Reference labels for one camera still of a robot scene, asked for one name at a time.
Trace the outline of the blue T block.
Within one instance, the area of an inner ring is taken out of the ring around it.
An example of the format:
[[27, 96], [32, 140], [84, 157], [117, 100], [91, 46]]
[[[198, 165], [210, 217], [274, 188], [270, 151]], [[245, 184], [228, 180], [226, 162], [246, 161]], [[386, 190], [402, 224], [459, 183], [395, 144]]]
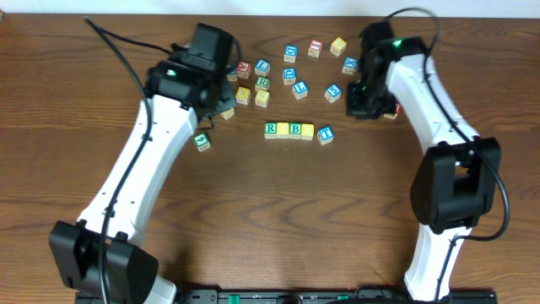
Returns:
[[317, 138], [321, 145], [325, 145], [334, 140], [335, 134], [330, 126], [326, 126], [317, 131]]

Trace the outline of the yellow O block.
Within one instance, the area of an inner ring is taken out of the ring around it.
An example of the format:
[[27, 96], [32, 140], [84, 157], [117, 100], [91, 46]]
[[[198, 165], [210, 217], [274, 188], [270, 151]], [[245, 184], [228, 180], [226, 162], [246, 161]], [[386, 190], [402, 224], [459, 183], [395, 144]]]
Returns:
[[312, 140], [315, 133], [315, 126], [310, 123], [302, 123], [300, 130], [300, 138], [303, 140]]
[[276, 124], [276, 136], [277, 138], [289, 138], [289, 123], [288, 122], [278, 122]]

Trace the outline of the green B block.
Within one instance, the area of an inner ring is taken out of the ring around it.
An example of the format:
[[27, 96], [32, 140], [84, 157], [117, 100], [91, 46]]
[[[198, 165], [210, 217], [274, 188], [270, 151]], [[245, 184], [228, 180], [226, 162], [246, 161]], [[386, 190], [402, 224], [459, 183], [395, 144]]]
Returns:
[[289, 124], [289, 138], [301, 139], [301, 128], [302, 124], [300, 122], [291, 122]]

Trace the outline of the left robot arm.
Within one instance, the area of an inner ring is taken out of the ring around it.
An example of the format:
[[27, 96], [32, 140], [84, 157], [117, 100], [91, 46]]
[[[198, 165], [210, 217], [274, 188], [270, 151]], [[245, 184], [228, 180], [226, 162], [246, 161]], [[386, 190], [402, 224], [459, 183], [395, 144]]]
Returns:
[[137, 81], [138, 116], [110, 175], [77, 221], [57, 222], [49, 236], [66, 287], [106, 303], [175, 300], [176, 285], [142, 248], [149, 217], [182, 147], [208, 144], [200, 121], [235, 107], [227, 76], [240, 54], [230, 33], [198, 24], [189, 46], [172, 45]]

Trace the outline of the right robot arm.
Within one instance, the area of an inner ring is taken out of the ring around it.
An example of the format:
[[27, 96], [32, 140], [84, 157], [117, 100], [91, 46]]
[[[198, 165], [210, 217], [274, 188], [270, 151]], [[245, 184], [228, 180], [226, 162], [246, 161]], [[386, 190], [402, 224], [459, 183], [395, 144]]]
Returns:
[[500, 178], [501, 148], [471, 127], [440, 82], [432, 47], [418, 36], [398, 38], [388, 19], [369, 24], [359, 35], [360, 79], [348, 85], [346, 109], [358, 120], [403, 111], [423, 159], [410, 190], [419, 222], [413, 260], [403, 277], [411, 300], [444, 301], [464, 241], [477, 241], [473, 227], [501, 191], [503, 224], [484, 239], [499, 238], [509, 223], [508, 194]]

